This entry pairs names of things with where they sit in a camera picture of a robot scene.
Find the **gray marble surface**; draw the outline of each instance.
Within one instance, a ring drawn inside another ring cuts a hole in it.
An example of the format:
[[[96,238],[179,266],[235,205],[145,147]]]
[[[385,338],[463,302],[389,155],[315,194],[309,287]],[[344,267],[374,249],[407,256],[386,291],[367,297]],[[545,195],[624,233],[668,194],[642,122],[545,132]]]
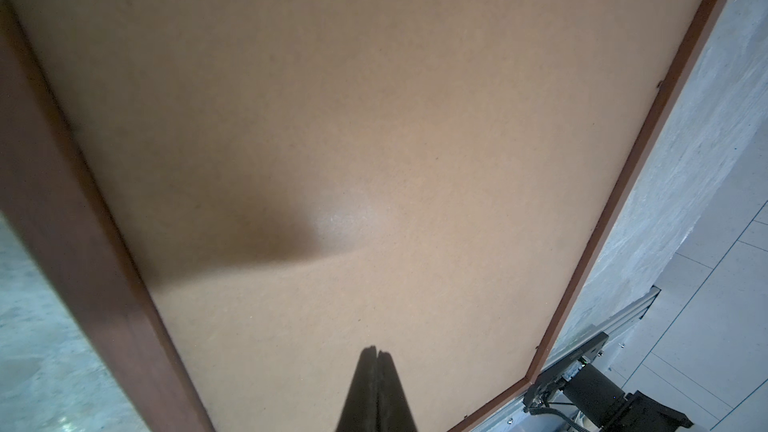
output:
[[[0,432],[147,427],[0,215]]]

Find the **cardboard panel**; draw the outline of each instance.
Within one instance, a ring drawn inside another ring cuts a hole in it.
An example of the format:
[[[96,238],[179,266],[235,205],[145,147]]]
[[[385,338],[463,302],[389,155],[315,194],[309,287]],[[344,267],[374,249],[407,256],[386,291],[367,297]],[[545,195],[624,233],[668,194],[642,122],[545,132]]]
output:
[[[700,0],[11,0],[219,432],[524,377]]]

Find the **tile grout line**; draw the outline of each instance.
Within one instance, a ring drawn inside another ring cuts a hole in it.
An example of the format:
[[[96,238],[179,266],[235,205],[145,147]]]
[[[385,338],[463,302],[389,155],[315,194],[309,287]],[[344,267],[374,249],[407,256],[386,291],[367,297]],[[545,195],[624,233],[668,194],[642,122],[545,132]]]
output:
[[[699,262],[699,261],[697,261],[697,260],[693,260],[693,259],[692,259],[692,258],[690,258],[690,257],[686,257],[685,255],[683,255],[683,254],[680,254],[679,252],[676,252],[675,254],[677,254],[677,255],[681,256],[682,258],[687,258],[687,259],[688,259],[688,260],[690,260],[691,262],[696,262],[696,264],[698,264],[698,265],[703,265],[703,266],[705,266],[706,268],[708,268],[709,270],[714,270],[714,268],[710,267],[709,265],[706,265],[706,264],[702,264],[701,262]]]
[[[670,363],[669,363],[669,362],[667,362],[666,360],[663,360],[661,357],[659,357],[658,355],[654,354],[653,352],[650,352],[650,353],[649,353],[649,355],[650,355],[650,354],[653,354],[653,356],[654,356],[654,357],[656,357],[657,359],[659,359],[659,360],[661,360],[662,362],[664,362],[666,365],[669,365],[669,366],[670,366],[670,367],[672,367],[673,369],[675,369],[675,370],[677,370],[678,372],[680,372],[680,375],[682,375],[682,376],[683,376],[683,377],[685,377],[686,379],[690,380],[690,381],[691,381],[691,382],[693,382],[694,384],[696,384],[696,385],[698,385],[699,387],[701,387],[701,389],[702,389],[702,390],[705,390],[705,391],[706,391],[706,392],[707,392],[709,395],[711,395],[712,397],[714,397],[714,398],[718,399],[720,402],[722,402],[723,404],[725,404],[725,406],[727,406],[729,409],[732,409],[732,410],[734,409],[734,408],[732,408],[732,407],[730,406],[730,404],[727,404],[727,403],[726,403],[726,402],[725,402],[723,399],[721,399],[721,398],[717,397],[717,396],[716,396],[715,394],[713,394],[712,392],[709,392],[709,391],[708,391],[708,389],[707,389],[705,386],[703,386],[702,384],[699,384],[698,382],[696,382],[696,380],[694,380],[694,379],[692,379],[692,378],[688,377],[686,374],[684,374],[682,371],[680,371],[680,370],[679,370],[677,367],[673,366],[672,364],[670,364]]]
[[[752,244],[750,244],[750,243],[748,243],[748,242],[744,242],[743,240],[737,240],[736,242],[741,242],[742,244],[744,244],[744,245],[749,245],[750,247],[754,247],[754,248],[756,248],[757,250],[761,250],[761,251],[763,251],[763,252],[768,252],[768,250],[765,250],[765,249],[764,249],[764,248],[762,248],[762,247],[758,247],[757,245],[752,245]]]
[[[749,394],[749,395],[747,395],[746,397],[744,397],[744,399],[742,399],[742,401],[741,401],[741,402],[739,402],[739,403],[738,403],[738,404],[737,404],[737,405],[736,405],[736,406],[735,406],[735,407],[732,409],[732,411],[731,411],[731,412],[729,412],[729,413],[725,414],[725,417],[724,417],[724,418],[722,418],[722,419],[720,419],[720,420],[718,420],[718,421],[717,421],[717,424],[715,424],[715,426],[714,426],[714,427],[712,427],[710,430],[714,430],[715,428],[717,428],[717,426],[718,426],[718,425],[720,425],[720,422],[722,422],[723,420],[725,420],[725,418],[727,418],[729,415],[731,415],[731,413],[732,413],[734,410],[736,410],[737,408],[739,408],[739,406],[740,406],[740,405],[742,405],[744,402],[746,402],[746,399],[748,399],[748,398],[752,397],[752,395],[753,395],[755,392],[757,392],[757,389],[759,389],[759,388],[763,387],[763,385],[765,385],[765,384],[766,384],[766,382],[768,382],[768,379],[765,379],[765,380],[763,380],[763,383],[762,383],[762,384],[758,385],[758,386],[757,386],[757,388],[755,388],[754,390],[752,390],[752,392],[750,392],[750,394]]]
[[[619,372],[617,372],[616,370],[614,370],[612,367],[608,367],[608,369],[609,369],[611,372],[613,372],[614,374],[616,374],[616,375],[618,375],[619,377],[621,377],[622,379],[626,380],[626,379],[624,378],[624,376],[623,376],[623,375],[621,375]]]
[[[645,366],[645,368],[646,368],[646,369],[648,369],[648,370],[649,370],[649,371],[650,371],[650,372],[651,372],[653,375],[655,375],[655,376],[656,376],[656,377],[658,377],[659,379],[663,380],[664,382],[667,382],[667,379],[665,379],[665,378],[661,377],[660,375],[658,375],[656,372],[654,372],[654,370],[653,370],[652,368],[648,367],[647,365]],[[712,413],[711,413],[711,412],[709,412],[709,411],[708,411],[707,409],[705,409],[705,408],[704,408],[704,407],[703,407],[701,404],[699,404],[698,402],[696,402],[696,400],[694,400],[694,399],[692,399],[692,398],[688,397],[688,396],[686,395],[686,393],[685,393],[685,392],[683,392],[682,390],[680,390],[680,389],[676,388],[674,385],[670,384],[669,382],[667,382],[667,384],[668,384],[670,387],[672,387],[673,389],[675,389],[675,390],[677,390],[678,392],[680,392],[680,393],[683,395],[683,397],[685,397],[686,399],[690,400],[690,401],[691,401],[691,402],[693,402],[694,404],[698,405],[698,406],[699,406],[699,407],[700,407],[700,408],[701,408],[701,409],[702,409],[704,412],[706,412],[706,413],[707,413],[707,414],[709,414],[709,415],[712,415]]]
[[[766,204],[768,204],[768,201],[765,201],[765,202],[763,203],[763,207],[765,207],[765,206],[766,206]],[[696,288],[696,292],[694,292],[694,294],[690,296],[690,298],[688,299],[688,302],[686,302],[686,303],[685,303],[685,305],[683,306],[683,308],[682,308],[682,309],[680,309],[680,311],[679,311],[679,312],[677,312],[677,315],[675,315],[675,316],[674,316],[674,319],[672,319],[672,322],[670,322],[670,324],[669,324],[669,325],[667,325],[667,328],[666,328],[666,329],[664,330],[664,332],[661,334],[661,337],[659,337],[659,339],[656,341],[656,343],[654,344],[654,346],[653,346],[653,347],[651,347],[651,348],[650,348],[650,350],[648,350],[648,354],[650,354],[651,352],[653,352],[653,350],[656,348],[656,346],[659,344],[659,342],[661,342],[661,339],[663,339],[663,338],[664,338],[664,336],[667,334],[667,331],[669,331],[669,330],[670,330],[670,328],[672,327],[672,325],[675,323],[675,321],[677,321],[677,318],[680,316],[680,314],[682,314],[682,313],[683,313],[683,311],[684,311],[684,310],[685,310],[685,308],[688,306],[688,304],[690,303],[690,301],[694,300],[694,297],[696,297],[696,294],[698,294],[698,293],[699,293],[699,290],[701,290],[701,288],[704,286],[704,284],[706,283],[706,281],[708,281],[708,280],[710,279],[710,277],[712,277],[712,274],[713,274],[713,273],[715,273],[715,270],[717,270],[717,267],[720,265],[720,263],[723,261],[723,259],[725,259],[725,256],[726,256],[726,255],[728,255],[728,252],[730,252],[730,250],[731,250],[732,248],[734,248],[734,245],[736,245],[736,242],[738,242],[738,241],[739,241],[739,239],[741,238],[741,236],[742,236],[742,235],[744,235],[744,232],[746,232],[746,230],[748,229],[748,227],[750,226],[750,224],[752,223],[752,221],[755,219],[755,217],[757,217],[757,216],[760,214],[760,212],[763,210],[763,207],[760,207],[760,210],[758,210],[758,211],[757,211],[757,214],[755,214],[755,215],[752,217],[752,220],[750,220],[750,221],[749,221],[749,222],[746,224],[746,227],[744,227],[744,230],[743,230],[743,231],[741,231],[741,234],[739,234],[739,236],[738,236],[738,237],[736,237],[736,240],[734,241],[734,243],[733,243],[733,244],[731,244],[731,245],[730,245],[730,247],[728,247],[728,250],[726,250],[725,254],[723,254],[723,257],[721,257],[721,258],[720,258],[720,260],[719,260],[719,261],[717,261],[717,264],[715,264],[715,266],[712,268],[712,270],[710,270],[710,273],[706,275],[706,279],[705,279],[705,280],[703,280],[701,284],[699,284],[699,287],[698,287],[698,288]],[[629,381],[632,379],[632,376],[635,374],[635,372],[637,372],[637,371],[638,371],[638,369],[640,368],[640,366],[643,364],[643,362],[645,362],[645,359],[647,359],[647,358],[648,358],[648,354],[646,354],[646,355],[645,355],[645,357],[643,357],[643,360],[641,360],[641,361],[640,361],[640,365],[636,367],[636,369],[634,370],[634,372],[632,372],[632,374],[630,374],[630,376],[629,376],[629,379],[627,379],[627,382],[629,382]]]

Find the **brown wooden trim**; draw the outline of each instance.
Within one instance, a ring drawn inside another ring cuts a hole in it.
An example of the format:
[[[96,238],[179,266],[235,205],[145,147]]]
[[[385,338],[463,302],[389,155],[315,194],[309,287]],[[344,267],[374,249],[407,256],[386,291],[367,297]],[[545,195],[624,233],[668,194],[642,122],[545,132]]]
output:
[[[616,185],[610,193],[610,197],[608,198],[608,202],[606,203],[602,214],[600,214],[598,224],[595,226],[589,242],[587,242],[587,247],[584,249],[584,253],[581,255],[581,259],[576,265],[571,281],[568,283],[565,293],[563,293],[563,297],[561,298],[557,309],[555,309],[552,320],[549,322],[549,326],[544,332],[542,341],[536,349],[536,353],[534,354],[525,378],[493,398],[490,402],[478,409],[472,415],[466,417],[448,432],[463,432],[476,427],[485,418],[493,414],[496,410],[502,408],[510,400],[523,394],[528,386],[535,382],[538,375],[542,372],[544,363],[546,362],[549,353],[552,351],[554,342],[557,340],[563,324],[568,318],[568,313],[576,302],[578,293],[584,286],[584,282],[587,280],[587,276],[589,276],[592,267],[598,260],[598,256],[600,255],[600,251],[602,250],[606,239],[608,239],[610,230],[616,223],[616,219],[626,203],[627,197],[638,180],[640,171],[648,160],[648,155],[650,154],[651,149],[654,148],[654,144],[656,143],[659,134],[661,134],[661,130],[664,128],[664,124],[666,123],[667,118],[669,118],[669,114],[688,80],[690,72],[696,65],[696,61],[698,60],[701,51],[704,49],[704,45],[712,33],[717,18],[723,11],[727,1],[728,0],[702,0],[699,8],[696,10],[694,19],[688,26],[688,31],[683,37],[683,41],[680,44],[680,47],[678,47],[675,57],[672,59],[672,64],[667,71],[667,75],[659,87],[656,99],[651,105],[650,111],[648,111],[648,116],[640,129],[638,138],[634,141],[629,157],[624,163],[624,168],[621,169]]]
[[[154,432],[213,432],[13,14],[0,0],[0,209]]]
[[[485,419],[490,417],[496,410],[504,407],[504,405],[510,400],[523,394],[533,383],[527,378],[518,380],[509,389],[501,392],[499,395],[491,399],[486,405],[475,410],[470,415],[464,418],[461,422],[451,427],[448,432],[463,432],[464,430],[471,430],[476,427]]]

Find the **cable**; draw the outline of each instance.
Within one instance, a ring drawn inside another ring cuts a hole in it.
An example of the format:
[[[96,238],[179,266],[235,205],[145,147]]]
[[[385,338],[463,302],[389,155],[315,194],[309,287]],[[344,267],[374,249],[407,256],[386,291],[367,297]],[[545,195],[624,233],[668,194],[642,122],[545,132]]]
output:
[[[589,430],[587,430],[587,429],[581,427],[581,425],[576,424],[575,422],[573,422],[569,416],[563,414],[558,409],[553,409],[553,408],[550,408],[550,407],[536,407],[536,408],[529,408],[528,409],[528,413],[530,415],[542,415],[542,414],[557,415],[558,417],[560,417],[563,420],[565,420],[566,422],[568,422],[568,425],[570,425],[571,427],[575,428],[579,432],[589,432]]]

